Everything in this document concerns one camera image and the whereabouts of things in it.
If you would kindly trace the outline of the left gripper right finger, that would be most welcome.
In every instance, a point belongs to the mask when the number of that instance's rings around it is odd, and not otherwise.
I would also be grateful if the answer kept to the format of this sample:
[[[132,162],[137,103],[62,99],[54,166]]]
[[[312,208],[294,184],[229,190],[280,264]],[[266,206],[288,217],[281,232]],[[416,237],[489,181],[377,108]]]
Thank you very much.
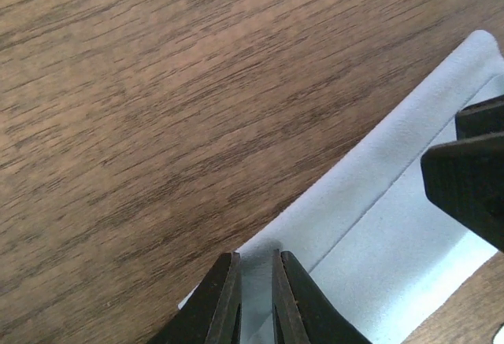
[[[273,251],[272,321],[276,343],[369,342],[334,308],[290,251]]]

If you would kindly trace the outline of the light blue cloth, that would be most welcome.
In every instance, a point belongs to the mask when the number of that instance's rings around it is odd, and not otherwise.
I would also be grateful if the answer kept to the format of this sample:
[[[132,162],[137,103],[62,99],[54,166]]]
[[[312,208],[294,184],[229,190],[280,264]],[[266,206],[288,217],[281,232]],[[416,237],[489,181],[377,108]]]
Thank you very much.
[[[239,248],[241,340],[271,343],[272,252],[291,251],[370,342],[403,342],[495,248],[425,196],[421,155],[455,114],[503,92],[490,33],[470,34],[347,155]]]

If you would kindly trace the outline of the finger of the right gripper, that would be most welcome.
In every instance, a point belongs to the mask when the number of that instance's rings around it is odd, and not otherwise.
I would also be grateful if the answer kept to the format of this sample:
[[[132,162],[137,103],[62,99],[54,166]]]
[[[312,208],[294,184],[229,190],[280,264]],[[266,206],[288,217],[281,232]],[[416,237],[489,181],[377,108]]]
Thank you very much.
[[[503,251],[503,134],[429,148],[421,157],[427,199]]]
[[[455,115],[457,139],[503,132],[503,96],[465,107]]]

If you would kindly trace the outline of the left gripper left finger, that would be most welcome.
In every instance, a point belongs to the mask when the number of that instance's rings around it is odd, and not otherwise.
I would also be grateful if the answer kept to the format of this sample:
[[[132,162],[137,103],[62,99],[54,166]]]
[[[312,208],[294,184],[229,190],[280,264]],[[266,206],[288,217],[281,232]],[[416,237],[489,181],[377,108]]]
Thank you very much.
[[[149,343],[238,343],[241,332],[241,263],[221,254],[182,309]]]

